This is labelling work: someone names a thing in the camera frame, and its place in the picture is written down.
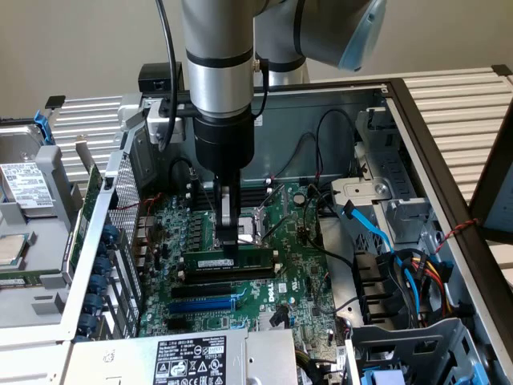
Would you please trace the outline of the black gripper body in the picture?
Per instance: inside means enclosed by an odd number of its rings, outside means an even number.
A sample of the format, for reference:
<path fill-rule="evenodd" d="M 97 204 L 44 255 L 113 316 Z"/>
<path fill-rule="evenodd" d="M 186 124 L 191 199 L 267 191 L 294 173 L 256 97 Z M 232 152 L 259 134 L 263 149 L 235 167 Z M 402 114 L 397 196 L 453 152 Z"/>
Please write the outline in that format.
<path fill-rule="evenodd" d="M 254 155 L 254 119 L 250 110 L 228 118 L 194 119 L 196 159 L 223 186 L 240 183 L 240 170 Z"/>

